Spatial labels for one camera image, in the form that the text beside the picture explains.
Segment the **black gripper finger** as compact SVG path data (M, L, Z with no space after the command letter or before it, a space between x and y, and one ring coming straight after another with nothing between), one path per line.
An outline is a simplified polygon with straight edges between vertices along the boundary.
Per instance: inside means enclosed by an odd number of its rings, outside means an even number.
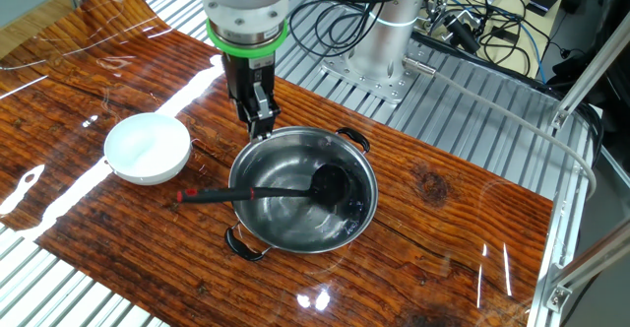
M247 125L251 141L265 140L273 132L275 121L281 110L272 93L266 92L261 82L241 93L236 99L238 117Z

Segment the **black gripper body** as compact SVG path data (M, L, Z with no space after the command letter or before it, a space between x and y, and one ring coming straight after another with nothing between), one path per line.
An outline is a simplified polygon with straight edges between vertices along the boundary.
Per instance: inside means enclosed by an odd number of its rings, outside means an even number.
M256 58L221 56L229 96L238 101L254 100L254 85L259 83L268 99L274 96L276 55Z

